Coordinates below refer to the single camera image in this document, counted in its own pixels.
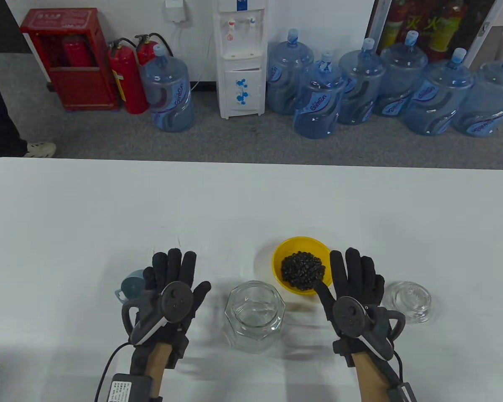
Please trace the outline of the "person's right hand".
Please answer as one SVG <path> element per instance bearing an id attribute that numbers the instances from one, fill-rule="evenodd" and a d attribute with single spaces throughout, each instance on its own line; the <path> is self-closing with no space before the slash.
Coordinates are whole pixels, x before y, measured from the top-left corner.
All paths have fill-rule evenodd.
<path id="1" fill-rule="evenodd" d="M 338 250 L 330 251 L 330 268 L 336 296 L 332 296 L 321 280 L 315 282 L 314 290 L 324 307 L 326 319 L 339 337 L 333 344 L 334 353 L 343 356 L 347 366 L 352 368 L 355 367 L 352 355 L 367 351 L 367 347 L 363 342 L 342 333 L 334 322 L 334 303 L 342 296 L 350 296 L 364 307 L 380 306 L 384 296 L 384 278 L 376 273 L 371 257 L 361 256 L 360 252 L 352 247 L 348 248 L 344 255 Z"/>

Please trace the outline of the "person's left hand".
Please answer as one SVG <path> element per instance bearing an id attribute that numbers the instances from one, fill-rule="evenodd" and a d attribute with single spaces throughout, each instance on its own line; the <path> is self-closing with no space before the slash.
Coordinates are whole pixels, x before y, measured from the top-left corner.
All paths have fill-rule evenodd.
<path id="1" fill-rule="evenodd" d="M 152 265 L 143 270 L 144 290 L 140 297 L 122 307 L 122 321 L 135 348 L 132 375 L 144 375 L 156 345 L 171 346 L 165 367 L 174 369 L 188 346 L 187 332 L 196 312 L 211 290 L 208 281 L 192 287 L 196 253 L 173 248 L 158 252 Z"/>

